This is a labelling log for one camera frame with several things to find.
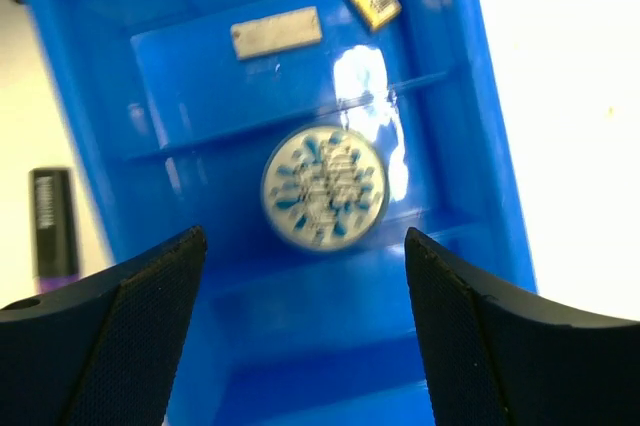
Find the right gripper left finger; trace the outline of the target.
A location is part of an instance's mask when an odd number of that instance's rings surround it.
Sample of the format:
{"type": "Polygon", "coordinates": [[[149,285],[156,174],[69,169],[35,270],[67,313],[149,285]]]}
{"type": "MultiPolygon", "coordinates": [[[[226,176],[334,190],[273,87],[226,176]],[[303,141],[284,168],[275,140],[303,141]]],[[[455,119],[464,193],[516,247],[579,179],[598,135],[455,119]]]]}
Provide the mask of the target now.
{"type": "Polygon", "coordinates": [[[206,251],[192,227],[3,307],[2,424],[162,424],[206,251]]]}

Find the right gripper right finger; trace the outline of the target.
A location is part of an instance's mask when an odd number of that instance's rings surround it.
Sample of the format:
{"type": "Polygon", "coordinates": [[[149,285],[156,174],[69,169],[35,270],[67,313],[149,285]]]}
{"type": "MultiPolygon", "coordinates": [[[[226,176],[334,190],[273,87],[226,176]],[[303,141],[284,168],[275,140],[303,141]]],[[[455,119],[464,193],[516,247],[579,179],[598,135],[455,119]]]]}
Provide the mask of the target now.
{"type": "Polygon", "coordinates": [[[639,325],[569,307],[404,242],[412,313],[439,425],[635,425],[639,325]]]}

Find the purple cap black highlighter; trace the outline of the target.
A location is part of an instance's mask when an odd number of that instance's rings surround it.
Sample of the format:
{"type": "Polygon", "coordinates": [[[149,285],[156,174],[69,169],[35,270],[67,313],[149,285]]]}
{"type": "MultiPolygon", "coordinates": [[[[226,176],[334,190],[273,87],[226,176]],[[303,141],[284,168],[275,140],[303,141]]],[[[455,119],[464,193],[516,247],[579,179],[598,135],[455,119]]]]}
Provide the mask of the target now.
{"type": "Polygon", "coordinates": [[[46,293],[80,273],[70,169],[35,168],[29,180],[35,277],[46,293]]]}

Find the round blue white tape tin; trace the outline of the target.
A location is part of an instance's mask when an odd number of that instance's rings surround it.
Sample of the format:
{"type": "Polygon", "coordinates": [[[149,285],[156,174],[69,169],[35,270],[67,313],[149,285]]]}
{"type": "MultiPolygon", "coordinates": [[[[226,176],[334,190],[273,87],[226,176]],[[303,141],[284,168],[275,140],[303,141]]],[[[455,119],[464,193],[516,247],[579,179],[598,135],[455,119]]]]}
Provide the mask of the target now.
{"type": "Polygon", "coordinates": [[[274,150],[261,200],[270,226],[284,240],[314,253],[337,252],[362,240],[384,216],[387,171],[362,134],[313,126],[274,150]]]}

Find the grey eraser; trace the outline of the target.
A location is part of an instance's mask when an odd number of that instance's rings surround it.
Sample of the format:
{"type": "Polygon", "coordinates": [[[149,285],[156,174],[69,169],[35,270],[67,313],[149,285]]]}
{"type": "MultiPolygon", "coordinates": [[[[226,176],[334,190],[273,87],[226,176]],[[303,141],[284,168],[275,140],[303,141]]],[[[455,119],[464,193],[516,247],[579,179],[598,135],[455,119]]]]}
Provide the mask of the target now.
{"type": "Polygon", "coordinates": [[[323,38],[315,6],[237,23],[230,33],[239,60],[317,44],[323,38]]]}

